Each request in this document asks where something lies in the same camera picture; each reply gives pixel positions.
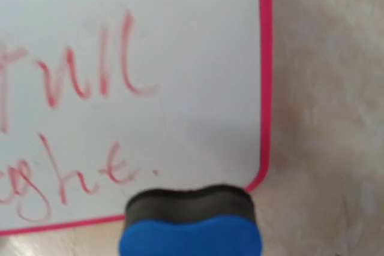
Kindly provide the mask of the pink framed whiteboard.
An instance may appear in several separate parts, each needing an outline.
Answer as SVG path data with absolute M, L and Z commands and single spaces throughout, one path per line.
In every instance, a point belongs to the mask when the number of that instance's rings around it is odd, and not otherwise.
M 1 235 L 269 168 L 272 0 L 1 0 Z

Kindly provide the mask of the blue whiteboard eraser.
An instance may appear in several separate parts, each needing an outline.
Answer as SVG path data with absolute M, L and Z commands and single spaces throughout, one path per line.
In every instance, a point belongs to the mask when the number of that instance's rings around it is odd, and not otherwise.
M 121 256 L 261 255 L 263 243 L 249 193 L 231 185 L 149 189 L 125 207 Z

